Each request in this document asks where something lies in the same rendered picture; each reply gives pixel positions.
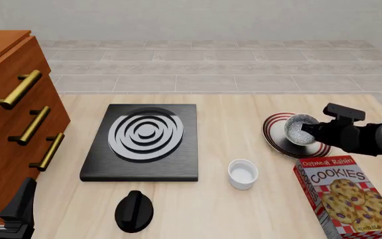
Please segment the white plate with red rings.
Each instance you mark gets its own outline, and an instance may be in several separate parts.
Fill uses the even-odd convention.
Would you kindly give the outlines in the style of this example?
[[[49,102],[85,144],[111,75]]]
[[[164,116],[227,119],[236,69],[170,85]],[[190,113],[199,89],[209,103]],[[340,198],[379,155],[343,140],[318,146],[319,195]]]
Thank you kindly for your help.
[[[279,153],[292,159],[329,156],[332,148],[328,145],[319,142],[310,145],[295,145],[287,139],[285,122],[293,115],[296,114],[288,112],[275,113],[263,122],[262,133],[267,143]]]

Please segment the round black stove knob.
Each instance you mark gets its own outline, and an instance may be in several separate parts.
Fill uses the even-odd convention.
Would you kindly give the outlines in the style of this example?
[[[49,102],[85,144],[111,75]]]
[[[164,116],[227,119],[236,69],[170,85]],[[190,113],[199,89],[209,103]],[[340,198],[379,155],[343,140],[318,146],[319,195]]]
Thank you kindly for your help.
[[[141,191],[130,191],[115,209],[115,222],[122,231],[136,233],[151,223],[153,215],[152,201]]]

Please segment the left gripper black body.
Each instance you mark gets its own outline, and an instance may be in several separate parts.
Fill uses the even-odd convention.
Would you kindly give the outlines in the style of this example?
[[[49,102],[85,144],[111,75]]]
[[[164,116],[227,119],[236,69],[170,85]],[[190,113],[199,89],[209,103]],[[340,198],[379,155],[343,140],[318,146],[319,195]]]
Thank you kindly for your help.
[[[0,224],[0,239],[31,239],[34,233],[34,217],[25,220],[6,220]]]

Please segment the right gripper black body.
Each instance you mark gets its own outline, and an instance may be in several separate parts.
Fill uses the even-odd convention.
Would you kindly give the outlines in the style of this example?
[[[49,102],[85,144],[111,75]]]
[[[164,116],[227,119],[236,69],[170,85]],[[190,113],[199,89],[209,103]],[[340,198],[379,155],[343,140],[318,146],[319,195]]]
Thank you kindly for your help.
[[[350,141],[346,138],[344,131],[346,127],[350,126],[352,126],[351,121],[338,119],[333,119],[328,123],[319,123],[317,126],[317,141],[325,145],[340,148],[343,151],[349,151],[352,144],[349,144]]]

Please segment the white ramekin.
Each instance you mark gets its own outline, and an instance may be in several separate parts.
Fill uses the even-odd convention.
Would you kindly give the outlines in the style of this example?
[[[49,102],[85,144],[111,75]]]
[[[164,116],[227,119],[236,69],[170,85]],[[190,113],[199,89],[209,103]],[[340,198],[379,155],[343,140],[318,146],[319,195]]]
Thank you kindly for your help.
[[[246,191],[258,179],[257,167],[246,159],[235,159],[228,166],[229,183],[235,189]]]

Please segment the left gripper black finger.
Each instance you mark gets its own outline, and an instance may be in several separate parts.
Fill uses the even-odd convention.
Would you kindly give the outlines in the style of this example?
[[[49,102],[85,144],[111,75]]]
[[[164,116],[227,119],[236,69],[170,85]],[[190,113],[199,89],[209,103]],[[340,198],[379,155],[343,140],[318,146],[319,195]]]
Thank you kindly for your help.
[[[4,222],[20,222],[34,226],[33,203],[36,181],[26,178],[9,204],[0,212]]]

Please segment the black bowl with speckled inside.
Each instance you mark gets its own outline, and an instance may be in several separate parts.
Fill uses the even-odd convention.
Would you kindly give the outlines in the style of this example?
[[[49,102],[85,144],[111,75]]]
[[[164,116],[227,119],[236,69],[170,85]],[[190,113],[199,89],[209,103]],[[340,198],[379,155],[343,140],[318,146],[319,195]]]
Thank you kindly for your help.
[[[315,143],[315,138],[309,133],[302,131],[302,125],[316,125],[319,121],[306,114],[296,114],[285,121],[286,138],[295,145],[311,145]]]

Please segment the flat black stove plate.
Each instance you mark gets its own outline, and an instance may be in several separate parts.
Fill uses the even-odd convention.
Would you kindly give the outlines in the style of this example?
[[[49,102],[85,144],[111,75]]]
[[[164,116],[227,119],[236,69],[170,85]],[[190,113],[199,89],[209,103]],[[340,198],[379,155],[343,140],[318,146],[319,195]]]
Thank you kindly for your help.
[[[196,105],[108,105],[80,180],[198,181]]]

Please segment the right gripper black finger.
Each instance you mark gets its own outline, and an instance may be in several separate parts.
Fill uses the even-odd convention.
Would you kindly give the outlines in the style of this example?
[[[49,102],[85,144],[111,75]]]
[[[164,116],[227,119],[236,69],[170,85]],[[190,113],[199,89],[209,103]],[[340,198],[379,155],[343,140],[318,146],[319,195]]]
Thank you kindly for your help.
[[[301,130],[311,135],[314,139],[317,139],[320,135],[321,128],[322,128],[322,125],[320,123],[318,124],[304,123],[302,124]]]

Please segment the oatmeal raisin cookies box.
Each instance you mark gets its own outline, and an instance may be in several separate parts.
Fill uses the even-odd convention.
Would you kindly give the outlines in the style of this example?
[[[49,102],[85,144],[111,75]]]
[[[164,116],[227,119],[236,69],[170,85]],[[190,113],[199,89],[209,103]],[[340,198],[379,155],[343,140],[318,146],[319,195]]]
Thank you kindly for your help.
[[[293,171],[327,239],[382,239],[382,196],[352,157],[299,159]]]

